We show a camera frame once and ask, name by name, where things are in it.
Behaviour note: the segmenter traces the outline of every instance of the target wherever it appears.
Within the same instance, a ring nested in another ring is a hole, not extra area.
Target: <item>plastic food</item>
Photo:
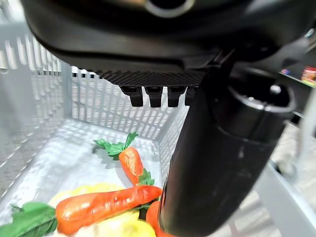
[[[0,237],[42,237],[56,229],[55,209],[40,202],[12,205],[12,223],[0,226]]]
[[[57,229],[65,235],[72,235],[81,227],[148,203],[161,194],[161,188],[141,185],[120,191],[70,197],[56,207]]]
[[[133,147],[128,147],[137,136],[136,132],[129,133],[125,144],[122,142],[111,144],[104,139],[97,140],[95,143],[106,150],[113,160],[120,160],[125,174],[134,186],[154,185],[155,180],[151,178],[150,172],[144,169],[138,151]]]
[[[159,211],[160,201],[153,202],[150,207],[148,208],[146,214],[146,221],[152,225],[156,232],[157,237],[173,237],[170,234],[165,233],[161,230],[159,221],[158,221],[158,211]]]
[[[143,174],[143,164],[138,151],[133,147],[128,147],[119,155],[122,168],[133,185],[139,183],[138,176]]]
[[[120,227],[112,229],[109,232],[111,226],[100,225],[98,233],[100,237],[156,237],[155,230],[151,225],[147,224],[145,221],[132,220],[123,222]]]

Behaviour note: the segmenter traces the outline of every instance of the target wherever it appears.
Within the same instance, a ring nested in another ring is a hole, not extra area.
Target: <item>white plastic basket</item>
[[[10,203],[48,202],[80,185],[111,182],[130,187],[119,163],[93,140],[124,141],[162,187],[188,107],[132,107],[118,86],[94,73],[59,61],[29,32],[26,24],[0,24],[0,224],[10,221]],[[252,191],[239,210],[212,236],[281,236]]]

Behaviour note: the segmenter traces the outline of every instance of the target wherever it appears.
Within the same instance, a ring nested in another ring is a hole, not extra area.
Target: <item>green leaf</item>
[[[144,205],[140,205],[140,206],[135,207],[134,210],[137,211],[137,210],[140,210],[140,209],[142,209],[142,208],[148,210],[148,208],[150,207],[150,205],[151,205],[151,203],[146,203],[146,204],[144,204]]]
[[[145,168],[143,169],[142,175],[138,176],[139,183],[137,185],[154,185],[155,180],[152,179],[152,175]]]
[[[111,144],[107,141],[105,141],[103,138],[100,140],[94,140],[94,142],[102,149],[106,150],[108,147],[111,146]]]
[[[138,136],[138,134],[136,132],[129,133],[129,135],[127,136],[126,142],[125,142],[124,149],[126,149],[132,143],[132,141],[134,141],[135,137],[137,137],[137,136]]]
[[[142,208],[148,210],[148,208],[150,207],[150,205],[151,205],[153,202],[158,201],[158,200],[159,200],[159,198],[156,198],[156,199],[154,199],[154,200],[152,200],[152,201],[150,201],[150,202],[148,202],[148,203],[146,203],[146,204],[143,204],[143,205],[140,205],[140,206],[135,207],[134,210],[139,210],[139,209],[142,209]]]
[[[119,154],[116,154],[116,155],[111,155],[109,157],[112,157],[113,159],[112,160],[119,160]]]
[[[13,221],[0,226],[1,237],[42,237],[57,227],[55,209],[40,202],[29,202],[22,208],[12,205]]]
[[[12,213],[24,211],[22,208],[20,208],[20,207],[18,207],[16,205],[13,205],[13,204],[10,204],[10,205],[12,207]]]
[[[124,151],[125,144],[122,142],[111,144],[105,141],[103,138],[100,140],[94,141],[100,148],[107,151],[110,157],[113,157],[113,160],[119,160],[119,154]]]
[[[109,156],[120,154],[122,151],[124,151],[124,144],[122,142],[111,144],[106,149],[106,151],[108,152]]]

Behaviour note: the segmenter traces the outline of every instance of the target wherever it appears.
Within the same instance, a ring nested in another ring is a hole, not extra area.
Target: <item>black cylindrical joint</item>
[[[180,237],[213,233],[259,177],[295,107],[291,90],[261,79],[222,83],[213,93],[201,85],[161,199],[160,226],[166,232]]]

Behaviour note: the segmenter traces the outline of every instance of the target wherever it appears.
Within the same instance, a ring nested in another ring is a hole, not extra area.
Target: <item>toy carrot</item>
[[[146,204],[161,194],[161,188],[140,185],[120,191],[70,197],[56,207],[57,229],[65,235],[72,235],[81,227]]]
[[[151,224],[154,228],[157,237],[173,237],[172,235],[162,231],[160,228],[158,220],[159,205],[160,201],[155,201],[150,205],[146,214],[146,222]]]
[[[128,147],[136,136],[138,136],[136,132],[130,133],[125,144],[121,142],[111,144],[104,139],[97,140],[95,143],[106,150],[113,160],[120,160],[125,174],[134,186],[153,185],[155,180],[151,178],[150,172],[144,169],[139,153],[135,148]]]

